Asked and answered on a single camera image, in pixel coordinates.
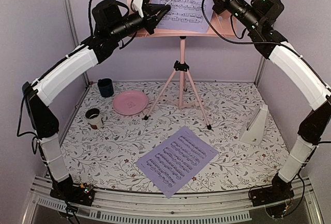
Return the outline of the pink music stand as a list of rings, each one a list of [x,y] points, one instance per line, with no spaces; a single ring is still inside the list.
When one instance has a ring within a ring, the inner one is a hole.
[[[179,30],[170,30],[170,29],[159,29],[158,26],[155,29],[154,36],[155,37],[179,37],[180,38],[180,60],[176,61],[174,64],[174,69],[172,74],[169,76],[166,85],[169,85],[172,81],[175,74],[179,73],[179,108],[187,107],[187,104],[183,101],[183,95],[186,91],[186,81],[188,80],[191,84],[191,87],[196,96],[196,103],[201,107],[202,100],[198,94],[198,91],[195,87],[193,78],[189,71],[189,66],[185,62],[185,48],[186,48],[186,38],[189,36],[192,37],[212,37],[217,34],[221,34],[224,36],[234,36],[234,31],[231,26],[230,21],[230,13],[225,11],[221,14],[216,14],[213,12],[211,19],[209,20],[207,17],[204,18],[209,28],[206,33],[198,33],[191,31],[179,31]]]

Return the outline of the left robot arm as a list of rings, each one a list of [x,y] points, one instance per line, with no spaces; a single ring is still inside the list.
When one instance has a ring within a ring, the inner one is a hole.
[[[117,0],[103,0],[89,10],[89,17],[95,20],[91,35],[83,40],[74,51],[58,61],[33,83],[22,86],[23,100],[33,131],[38,140],[44,163],[50,170],[56,190],[65,200],[73,200],[77,189],[73,184],[59,146],[59,121],[49,106],[55,97],[77,77],[109,58],[116,48],[125,45],[119,42],[134,37],[145,29],[153,34],[160,20],[170,11],[170,5],[151,4],[143,1],[135,12],[121,14],[119,7],[127,5]]]

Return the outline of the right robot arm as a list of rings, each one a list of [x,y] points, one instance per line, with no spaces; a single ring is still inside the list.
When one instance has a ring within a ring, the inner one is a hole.
[[[274,30],[273,24],[284,10],[281,0],[213,0],[213,11],[228,11],[248,31],[256,50],[278,66],[297,86],[308,101],[311,112],[301,122],[297,140],[284,166],[273,179],[267,196],[279,201],[287,194],[289,184],[307,163],[308,157],[319,145],[330,121],[330,86],[299,55],[288,40]]]

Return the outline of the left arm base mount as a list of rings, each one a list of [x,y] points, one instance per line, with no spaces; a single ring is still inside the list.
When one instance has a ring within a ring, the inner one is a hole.
[[[74,184],[71,177],[52,183],[50,196],[56,199],[67,201],[69,203],[76,203],[85,206],[92,206],[95,191],[90,188],[86,183],[83,187]]]

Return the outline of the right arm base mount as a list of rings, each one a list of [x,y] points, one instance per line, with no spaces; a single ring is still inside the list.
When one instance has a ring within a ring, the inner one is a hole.
[[[261,206],[294,197],[291,183],[276,183],[271,186],[258,186],[248,192],[248,197],[253,206]]]

